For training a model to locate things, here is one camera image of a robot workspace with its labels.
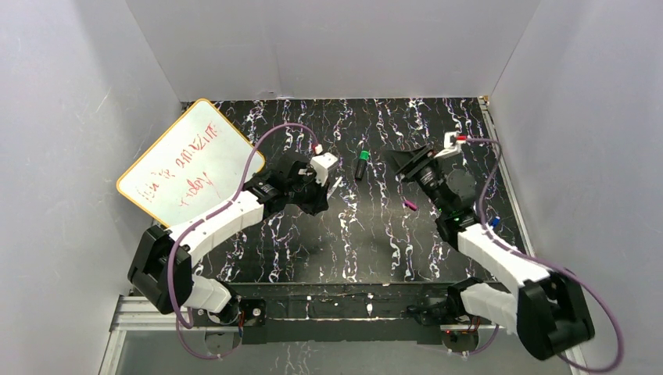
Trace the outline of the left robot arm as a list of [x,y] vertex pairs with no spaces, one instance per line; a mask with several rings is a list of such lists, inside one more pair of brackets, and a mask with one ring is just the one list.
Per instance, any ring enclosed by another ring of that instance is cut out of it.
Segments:
[[239,192],[212,209],[172,227],[145,230],[127,279],[156,309],[173,313],[192,327],[188,313],[205,310],[236,320],[240,296],[225,282],[195,274],[193,267],[226,240],[295,205],[315,216],[328,209],[329,176],[339,158],[323,152],[312,158],[286,152],[275,163],[254,173]]

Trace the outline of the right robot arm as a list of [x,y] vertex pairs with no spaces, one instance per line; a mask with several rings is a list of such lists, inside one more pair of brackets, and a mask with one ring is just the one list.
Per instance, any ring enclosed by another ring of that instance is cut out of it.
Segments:
[[509,252],[490,237],[475,211],[477,187],[466,170],[446,173],[429,146],[386,150],[385,163],[399,181],[415,182],[439,210],[439,236],[454,250],[475,260],[506,289],[469,278],[448,287],[444,312],[480,316],[517,334],[539,360],[564,352],[595,336],[580,285],[559,271]]

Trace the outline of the magenta pen cap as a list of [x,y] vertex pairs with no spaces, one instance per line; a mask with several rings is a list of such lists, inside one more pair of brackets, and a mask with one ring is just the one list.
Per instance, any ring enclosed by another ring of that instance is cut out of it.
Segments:
[[410,209],[410,210],[412,210],[412,211],[417,211],[417,210],[418,210],[418,206],[417,206],[416,204],[414,204],[413,202],[411,202],[411,201],[407,201],[407,200],[406,200],[406,201],[403,202],[403,204],[404,204],[408,209]]

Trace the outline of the silver pen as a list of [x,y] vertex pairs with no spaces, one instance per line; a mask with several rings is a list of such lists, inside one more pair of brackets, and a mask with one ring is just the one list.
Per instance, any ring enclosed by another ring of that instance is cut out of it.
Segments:
[[338,188],[338,186],[342,183],[342,177],[338,177],[334,184],[329,188],[328,193],[327,193],[327,198],[330,198],[333,196],[334,192]]

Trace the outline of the black green highlighter pen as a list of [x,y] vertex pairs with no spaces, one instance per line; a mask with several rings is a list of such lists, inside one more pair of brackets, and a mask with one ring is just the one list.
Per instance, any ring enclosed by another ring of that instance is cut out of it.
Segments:
[[356,168],[355,168],[355,171],[354,171],[354,179],[355,180],[363,180],[364,174],[365,174],[366,169],[367,169],[367,164],[368,164],[368,161],[361,160],[360,156],[359,156],[359,158],[357,160],[357,165],[356,165]]

